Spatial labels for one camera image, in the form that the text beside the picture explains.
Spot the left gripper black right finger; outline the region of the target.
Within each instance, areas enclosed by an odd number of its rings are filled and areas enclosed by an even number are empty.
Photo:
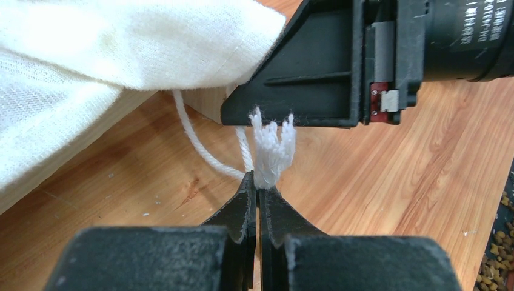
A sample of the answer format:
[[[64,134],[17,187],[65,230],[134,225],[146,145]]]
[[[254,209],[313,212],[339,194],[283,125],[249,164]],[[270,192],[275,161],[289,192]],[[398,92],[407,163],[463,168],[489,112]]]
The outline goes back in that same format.
[[[437,242],[419,236],[331,236],[277,189],[259,191],[263,290],[460,290]]]

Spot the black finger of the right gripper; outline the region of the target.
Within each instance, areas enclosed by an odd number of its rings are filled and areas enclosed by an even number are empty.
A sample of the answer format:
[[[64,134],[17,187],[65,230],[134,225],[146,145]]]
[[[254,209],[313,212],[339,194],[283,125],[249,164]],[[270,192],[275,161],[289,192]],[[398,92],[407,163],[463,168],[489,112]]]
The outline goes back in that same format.
[[[223,125],[293,114],[297,126],[355,127],[362,78],[362,1],[302,1],[250,81],[223,102]]]

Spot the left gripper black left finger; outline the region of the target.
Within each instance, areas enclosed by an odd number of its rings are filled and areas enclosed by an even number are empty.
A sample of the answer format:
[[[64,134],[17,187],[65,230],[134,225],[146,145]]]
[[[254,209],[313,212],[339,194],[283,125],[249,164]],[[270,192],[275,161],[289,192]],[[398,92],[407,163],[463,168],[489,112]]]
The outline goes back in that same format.
[[[253,287],[253,173],[198,226],[96,226],[78,232],[45,290],[248,290]]]

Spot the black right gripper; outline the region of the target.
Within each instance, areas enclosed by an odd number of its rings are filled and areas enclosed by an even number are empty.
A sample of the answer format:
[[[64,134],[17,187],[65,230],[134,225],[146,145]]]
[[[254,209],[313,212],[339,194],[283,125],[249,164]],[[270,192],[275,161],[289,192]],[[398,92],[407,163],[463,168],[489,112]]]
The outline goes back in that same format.
[[[363,1],[363,124],[397,125],[423,82],[513,76],[512,1]]]

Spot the wooden striped pet bed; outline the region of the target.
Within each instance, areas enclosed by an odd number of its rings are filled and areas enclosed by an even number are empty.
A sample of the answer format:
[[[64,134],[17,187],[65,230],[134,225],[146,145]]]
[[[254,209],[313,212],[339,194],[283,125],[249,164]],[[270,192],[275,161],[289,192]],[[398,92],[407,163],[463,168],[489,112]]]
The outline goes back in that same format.
[[[13,207],[155,94],[124,90],[114,99],[64,98],[17,125],[2,121],[1,212]]]

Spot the pink unicorn drawstring bag blanket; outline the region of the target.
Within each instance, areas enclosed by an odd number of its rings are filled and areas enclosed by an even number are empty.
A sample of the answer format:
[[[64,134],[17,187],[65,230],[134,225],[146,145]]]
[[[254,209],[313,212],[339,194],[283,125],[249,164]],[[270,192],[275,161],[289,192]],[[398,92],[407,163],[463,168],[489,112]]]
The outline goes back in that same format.
[[[257,1],[2,1],[1,190],[118,109],[125,89],[246,82],[285,22]]]

